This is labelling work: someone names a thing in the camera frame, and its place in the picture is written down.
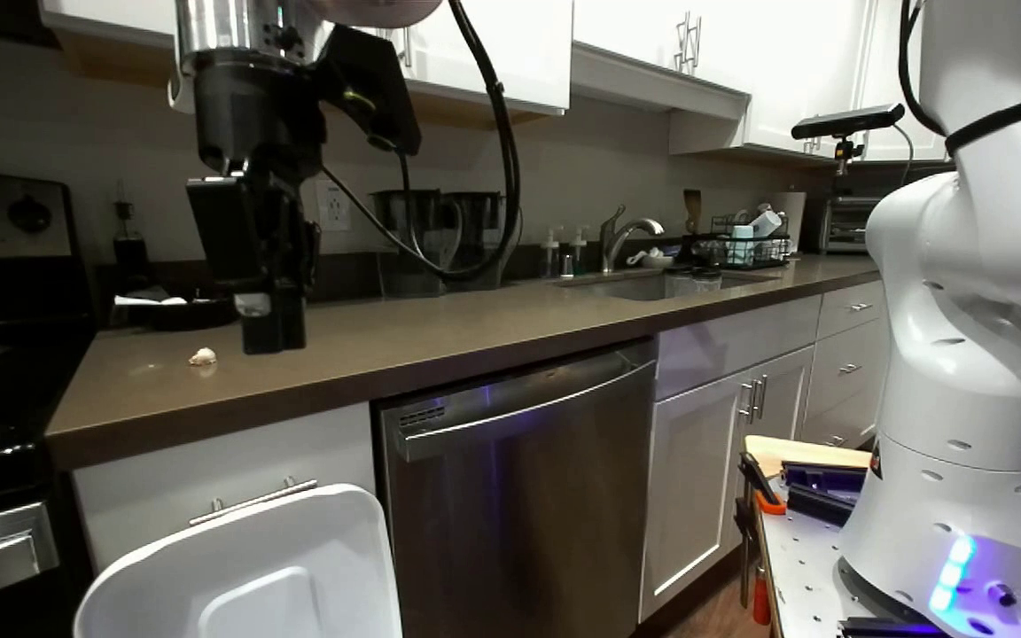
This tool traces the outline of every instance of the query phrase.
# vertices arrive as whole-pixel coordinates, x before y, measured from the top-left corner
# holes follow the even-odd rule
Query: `floor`
[[[769,638],[769,630],[737,604],[737,578],[720,578],[666,638]]]

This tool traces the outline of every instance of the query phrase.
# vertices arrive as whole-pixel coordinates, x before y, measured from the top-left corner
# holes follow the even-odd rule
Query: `stove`
[[[93,340],[72,195],[0,175],[0,633],[72,633],[93,574],[43,430]]]

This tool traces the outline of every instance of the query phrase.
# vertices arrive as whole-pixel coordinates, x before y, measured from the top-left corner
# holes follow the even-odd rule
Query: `wall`
[[[523,168],[523,234],[586,225],[626,205],[668,225],[685,220],[681,189],[701,189],[727,214],[773,190],[816,189],[823,175],[720,168],[666,155],[666,116],[575,100],[568,116],[518,125]],[[399,175],[330,113],[324,162],[361,198],[395,189]],[[0,42],[0,169],[66,182],[81,249],[108,262],[112,198],[134,202],[152,259],[201,259],[184,182],[204,175],[191,116],[164,106],[164,88],[79,78],[50,49]],[[473,129],[426,125],[414,184],[500,189],[496,139]],[[321,250],[376,249],[379,236],[334,189],[311,182],[304,214],[324,224]]]

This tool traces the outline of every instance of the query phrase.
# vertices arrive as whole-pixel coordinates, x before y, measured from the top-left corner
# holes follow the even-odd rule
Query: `white robot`
[[[1021,633],[1021,0],[924,10],[916,101],[958,169],[868,220],[892,351],[841,557],[946,633]]]

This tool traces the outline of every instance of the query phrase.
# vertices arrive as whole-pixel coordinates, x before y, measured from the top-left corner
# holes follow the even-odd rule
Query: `black cable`
[[[392,231],[382,225],[379,216],[372,216],[355,195],[352,189],[342,189],[336,182],[336,175],[330,175],[321,168],[321,175],[348,195],[348,202],[395,249],[405,250],[406,259],[414,259],[419,266],[431,270],[438,280],[472,280],[472,276],[482,276],[486,270],[491,270],[508,250],[509,250],[509,240],[512,240],[512,231],[518,231],[518,205],[522,205],[522,175],[518,175],[518,145],[512,145],[512,130],[509,130],[509,113],[508,113],[508,100],[503,100],[503,81],[496,73],[496,67],[489,64],[489,54],[463,10],[461,0],[445,0],[451,2],[451,13],[452,13],[452,25],[461,29],[472,57],[473,57],[473,67],[482,73],[482,88],[486,88],[486,100],[491,106],[491,116],[496,116],[496,130],[500,130],[500,155],[503,155],[503,189],[508,189],[508,224],[503,224],[503,236],[496,246],[496,250],[489,250],[486,259],[478,259],[473,266],[463,266],[463,270],[451,270],[451,266],[438,266],[431,262],[420,246],[419,246],[419,234],[414,234],[414,224],[411,225],[411,246],[405,246]],[[406,155],[399,155],[399,182],[405,182],[405,202],[406,209],[414,214],[414,195],[411,195],[411,177],[406,177]]]
[[[903,162],[903,175],[900,175],[900,184],[907,184],[907,175],[909,175],[909,162],[913,162],[913,145],[909,145],[909,133],[900,129],[900,125],[892,125],[895,129],[895,133],[903,139],[903,145],[907,145],[907,162]]]
[[[916,19],[922,19],[922,7],[909,7],[909,0],[900,0],[895,78],[900,78],[900,92],[903,92],[903,101],[913,113],[913,120],[941,139],[946,133],[941,125],[909,92],[907,39],[909,39],[909,29],[916,25]]]

